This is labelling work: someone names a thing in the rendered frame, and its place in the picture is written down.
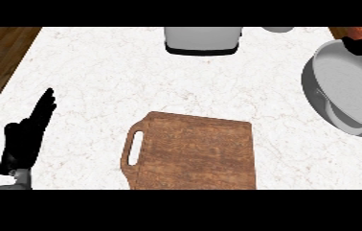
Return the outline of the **pale grey appliance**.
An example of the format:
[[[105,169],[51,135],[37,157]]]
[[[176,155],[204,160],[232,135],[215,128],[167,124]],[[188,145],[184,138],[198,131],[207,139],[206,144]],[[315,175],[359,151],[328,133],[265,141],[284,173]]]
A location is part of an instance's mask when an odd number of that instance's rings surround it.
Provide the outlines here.
[[[240,48],[241,27],[166,27],[166,50],[184,56],[228,56]]]

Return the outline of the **grey round object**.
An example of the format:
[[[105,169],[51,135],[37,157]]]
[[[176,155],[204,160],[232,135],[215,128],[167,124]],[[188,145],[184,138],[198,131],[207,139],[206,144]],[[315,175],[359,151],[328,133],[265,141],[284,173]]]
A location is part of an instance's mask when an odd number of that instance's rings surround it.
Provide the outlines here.
[[[262,27],[271,33],[287,33],[290,32],[294,27]]]

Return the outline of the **grey metal pot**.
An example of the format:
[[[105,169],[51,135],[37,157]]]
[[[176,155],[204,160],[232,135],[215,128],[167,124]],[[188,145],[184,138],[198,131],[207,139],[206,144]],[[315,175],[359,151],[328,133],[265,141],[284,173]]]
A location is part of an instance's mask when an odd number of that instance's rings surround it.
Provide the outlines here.
[[[362,137],[362,56],[346,49],[340,39],[315,51],[302,86],[322,119],[345,133]]]

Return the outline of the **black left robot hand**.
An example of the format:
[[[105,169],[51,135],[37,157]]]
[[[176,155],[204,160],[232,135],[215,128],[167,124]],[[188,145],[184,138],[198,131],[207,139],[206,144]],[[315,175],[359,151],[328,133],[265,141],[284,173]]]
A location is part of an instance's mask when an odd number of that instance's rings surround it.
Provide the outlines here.
[[[30,170],[36,164],[49,126],[56,109],[54,89],[49,88],[36,104],[28,118],[5,126],[5,150],[0,159],[0,174],[9,175],[18,169]]]

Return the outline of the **brown wooden cutting board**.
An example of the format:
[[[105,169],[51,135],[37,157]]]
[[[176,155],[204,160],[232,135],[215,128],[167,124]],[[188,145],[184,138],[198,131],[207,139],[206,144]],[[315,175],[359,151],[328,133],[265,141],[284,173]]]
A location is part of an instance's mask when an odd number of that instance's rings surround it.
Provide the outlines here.
[[[120,168],[133,190],[253,190],[252,123],[153,111],[129,129]]]

